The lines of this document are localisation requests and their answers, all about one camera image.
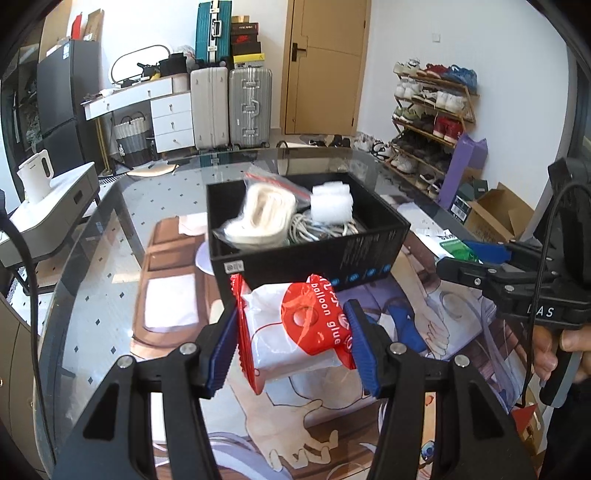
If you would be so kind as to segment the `green medicine sachet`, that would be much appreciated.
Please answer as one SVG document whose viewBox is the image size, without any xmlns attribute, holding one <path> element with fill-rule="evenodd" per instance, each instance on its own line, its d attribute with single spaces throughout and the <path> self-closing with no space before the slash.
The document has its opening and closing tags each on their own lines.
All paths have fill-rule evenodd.
<svg viewBox="0 0 591 480">
<path fill-rule="evenodd" d="M 438 238 L 440 247 L 449 256 L 458 260 L 480 263 L 477 254 L 451 231 L 445 230 Z"/>
</svg>

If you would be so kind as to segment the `red balloon glue bag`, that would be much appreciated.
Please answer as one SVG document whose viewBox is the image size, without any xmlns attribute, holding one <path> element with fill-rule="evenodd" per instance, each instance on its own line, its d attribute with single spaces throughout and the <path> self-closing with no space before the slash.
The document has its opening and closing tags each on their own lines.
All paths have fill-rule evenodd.
<svg viewBox="0 0 591 480">
<path fill-rule="evenodd" d="M 254 289 L 240 274 L 230 286 L 238 308 L 238 355 L 252 391 L 266 382 L 324 368 L 356 368 L 352 332 L 329 280 L 312 274 L 304 282 Z"/>
</svg>

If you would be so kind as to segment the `white foam piece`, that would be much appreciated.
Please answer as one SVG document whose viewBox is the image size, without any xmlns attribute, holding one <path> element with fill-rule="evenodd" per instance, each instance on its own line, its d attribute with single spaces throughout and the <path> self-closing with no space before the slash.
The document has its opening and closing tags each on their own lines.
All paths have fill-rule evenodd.
<svg viewBox="0 0 591 480">
<path fill-rule="evenodd" d="M 353 220 L 353 195 L 349 184 L 325 182 L 312 187 L 311 219 L 317 223 L 338 225 Z"/>
</svg>

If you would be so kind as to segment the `open cardboard box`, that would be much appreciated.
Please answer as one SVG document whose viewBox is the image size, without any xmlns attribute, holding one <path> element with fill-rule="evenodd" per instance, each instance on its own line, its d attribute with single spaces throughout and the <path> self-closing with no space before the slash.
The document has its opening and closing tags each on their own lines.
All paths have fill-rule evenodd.
<svg viewBox="0 0 591 480">
<path fill-rule="evenodd" d="M 534 214 L 528 203 L 501 182 L 469 206 L 465 228 L 489 243 L 518 240 Z"/>
</svg>

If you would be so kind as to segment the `black cardboard box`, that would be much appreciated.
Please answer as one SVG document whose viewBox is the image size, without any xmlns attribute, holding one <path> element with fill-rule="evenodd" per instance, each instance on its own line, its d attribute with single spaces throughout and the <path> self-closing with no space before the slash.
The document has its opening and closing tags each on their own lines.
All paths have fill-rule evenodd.
<svg viewBox="0 0 591 480">
<path fill-rule="evenodd" d="M 311 219 L 312 187 L 349 184 L 353 220 Z M 349 173 L 281 177 L 249 172 L 245 179 L 206 187 L 208 248 L 223 304 L 233 300 L 230 277 L 250 288 L 304 282 L 311 274 L 339 291 L 390 274 L 410 223 Z"/>
</svg>

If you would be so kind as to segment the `shoe rack with shoes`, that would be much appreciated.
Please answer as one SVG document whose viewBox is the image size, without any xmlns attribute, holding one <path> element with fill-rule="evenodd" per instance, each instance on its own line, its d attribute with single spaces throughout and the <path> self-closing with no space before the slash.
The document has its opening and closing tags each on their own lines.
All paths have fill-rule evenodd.
<svg viewBox="0 0 591 480">
<path fill-rule="evenodd" d="M 392 123 L 398 135 L 391 142 L 390 166 L 437 199 L 462 135 L 476 125 L 477 73 L 456 64 L 422 65 L 417 58 L 394 64 L 393 73 L 398 84 Z"/>
</svg>

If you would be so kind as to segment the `white low coffee table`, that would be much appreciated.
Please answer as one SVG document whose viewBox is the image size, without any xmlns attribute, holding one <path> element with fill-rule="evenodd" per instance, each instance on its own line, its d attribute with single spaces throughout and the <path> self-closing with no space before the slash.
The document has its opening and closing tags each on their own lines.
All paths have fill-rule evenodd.
<svg viewBox="0 0 591 480">
<path fill-rule="evenodd" d="M 86 163 L 50 181 L 51 192 L 40 202 L 23 202 L 10 216 L 24 238 L 33 265 L 59 252 L 93 201 L 99 201 L 99 180 Z"/>
</svg>

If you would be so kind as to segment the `woven laundry basket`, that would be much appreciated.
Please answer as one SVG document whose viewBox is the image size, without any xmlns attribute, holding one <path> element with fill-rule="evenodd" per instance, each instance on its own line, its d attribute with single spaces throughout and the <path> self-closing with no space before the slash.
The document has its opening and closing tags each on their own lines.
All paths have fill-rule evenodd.
<svg viewBox="0 0 591 480">
<path fill-rule="evenodd" d="M 140 111 L 121 118 L 114 125 L 114 136 L 122 162 L 130 168 L 152 160 L 151 123 Z"/>
</svg>

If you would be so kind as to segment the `silver suitcase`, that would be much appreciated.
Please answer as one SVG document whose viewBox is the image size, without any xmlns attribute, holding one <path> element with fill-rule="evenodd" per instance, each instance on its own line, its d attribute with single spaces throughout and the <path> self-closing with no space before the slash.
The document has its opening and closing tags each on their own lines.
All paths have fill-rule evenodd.
<svg viewBox="0 0 591 480">
<path fill-rule="evenodd" d="M 265 67 L 232 70 L 228 78 L 229 137 L 233 147 L 269 145 L 273 72 Z"/>
</svg>

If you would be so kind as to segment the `white electric kettle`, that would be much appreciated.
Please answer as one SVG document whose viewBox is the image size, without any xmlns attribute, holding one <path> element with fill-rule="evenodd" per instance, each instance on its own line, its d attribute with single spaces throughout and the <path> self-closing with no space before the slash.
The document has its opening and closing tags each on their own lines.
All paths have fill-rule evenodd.
<svg viewBox="0 0 591 480">
<path fill-rule="evenodd" d="M 29 203 L 42 201 L 52 190 L 54 169 L 46 149 L 35 153 L 18 168 L 17 174 L 23 184 L 25 198 Z"/>
</svg>

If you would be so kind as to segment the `white dressing desk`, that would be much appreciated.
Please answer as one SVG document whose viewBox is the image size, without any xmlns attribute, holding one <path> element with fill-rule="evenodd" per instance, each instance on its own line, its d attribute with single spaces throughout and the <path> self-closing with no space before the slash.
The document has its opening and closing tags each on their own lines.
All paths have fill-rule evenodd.
<svg viewBox="0 0 591 480">
<path fill-rule="evenodd" d="M 117 150 L 115 156 L 121 163 L 114 125 L 122 117 L 137 111 L 142 112 L 151 123 L 152 160 L 194 147 L 187 74 L 166 76 L 122 89 L 104 90 L 97 98 L 84 101 L 82 106 L 86 119 L 94 120 L 98 125 L 104 122 L 110 124 L 107 128 L 107 146 Z"/>
</svg>

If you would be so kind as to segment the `wooden door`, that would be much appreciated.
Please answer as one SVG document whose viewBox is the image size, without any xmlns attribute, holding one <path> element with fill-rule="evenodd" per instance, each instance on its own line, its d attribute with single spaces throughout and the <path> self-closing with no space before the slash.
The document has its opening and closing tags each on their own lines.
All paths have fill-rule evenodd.
<svg viewBox="0 0 591 480">
<path fill-rule="evenodd" d="M 287 135 L 356 133 L 372 3 L 290 1 L 280 127 Z"/>
</svg>

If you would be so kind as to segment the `stack of shoe boxes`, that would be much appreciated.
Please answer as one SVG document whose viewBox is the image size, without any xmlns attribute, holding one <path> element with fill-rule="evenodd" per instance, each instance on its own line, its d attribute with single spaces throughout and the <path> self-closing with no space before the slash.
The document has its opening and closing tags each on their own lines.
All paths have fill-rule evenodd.
<svg viewBox="0 0 591 480">
<path fill-rule="evenodd" d="M 259 22 L 252 22 L 247 15 L 231 17 L 230 42 L 232 60 L 236 68 L 263 67 L 266 55 L 259 40 Z"/>
</svg>

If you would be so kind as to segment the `oval vanity mirror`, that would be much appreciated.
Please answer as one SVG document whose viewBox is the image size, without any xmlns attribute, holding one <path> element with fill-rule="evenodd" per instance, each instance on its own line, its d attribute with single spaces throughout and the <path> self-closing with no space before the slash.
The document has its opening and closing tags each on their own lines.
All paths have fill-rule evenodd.
<svg viewBox="0 0 591 480">
<path fill-rule="evenodd" d="M 109 79 L 113 85 L 121 86 L 127 80 L 139 81 L 145 73 L 153 74 L 161 60 L 166 60 L 170 50 L 165 45 L 154 44 L 119 56 L 112 64 Z"/>
</svg>

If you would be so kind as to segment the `tall black glass cabinet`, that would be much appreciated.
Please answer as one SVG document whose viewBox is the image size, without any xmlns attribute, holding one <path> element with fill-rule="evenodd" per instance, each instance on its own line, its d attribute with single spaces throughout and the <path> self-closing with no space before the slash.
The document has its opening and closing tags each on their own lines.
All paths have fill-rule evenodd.
<svg viewBox="0 0 591 480">
<path fill-rule="evenodd" d="M 25 190 L 18 169 L 33 154 L 46 150 L 57 175 L 84 162 L 74 123 L 65 123 L 46 136 L 42 134 L 37 98 L 38 64 L 51 48 L 67 44 L 71 5 L 70 1 L 59 1 L 47 15 L 25 23 L 1 75 L 2 139 L 20 200 L 25 199 Z"/>
</svg>

